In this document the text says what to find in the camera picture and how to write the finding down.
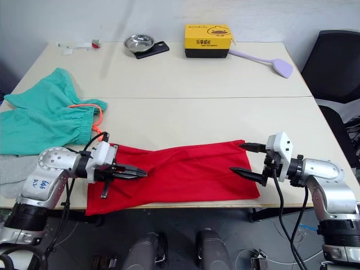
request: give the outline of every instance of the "red shirt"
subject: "red shirt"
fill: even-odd
[[[116,162],[143,169],[148,176],[115,179],[106,199],[103,182],[88,185],[86,215],[105,214],[148,203],[255,199],[256,184],[229,167],[250,169],[243,140],[148,151],[119,145]]]

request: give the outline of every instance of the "black phone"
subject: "black phone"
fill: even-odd
[[[134,55],[137,59],[141,59],[148,56],[157,55],[158,53],[167,52],[168,50],[170,50],[169,46],[165,42],[159,41],[146,52],[135,52]]]

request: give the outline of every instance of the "chair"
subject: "chair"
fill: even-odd
[[[321,31],[301,74],[318,104],[325,105],[320,109],[350,166],[360,168],[358,149],[349,137],[347,126],[339,113],[327,106],[336,102],[346,105],[360,99],[360,33]],[[360,115],[358,108],[354,115]]]

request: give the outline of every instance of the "gray cloth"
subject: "gray cloth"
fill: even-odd
[[[16,198],[29,174],[36,168],[38,156],[0,155],[0,194]]]

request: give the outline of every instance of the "purple spatula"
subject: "purple spatula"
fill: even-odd
[[[242,52],[235,51],[233,49],[229,49],[229,53],[231,55],[240,56],[240,57],[246,58],[246,59],[253,59],[253,60],[257,60],[257,61],[261,61],[261,62],[270,63],[270,64],[272,64],[272,67],[274,68],[274,70],[285,78],[290,77],[291,73],[293,73],[293,66],[290,65],[288,62],[285,62],[282,59],[273,59],[273,60],[261,59],[261,58],[255,57],[255,56],[251,56],[251,55],[247,55]]]

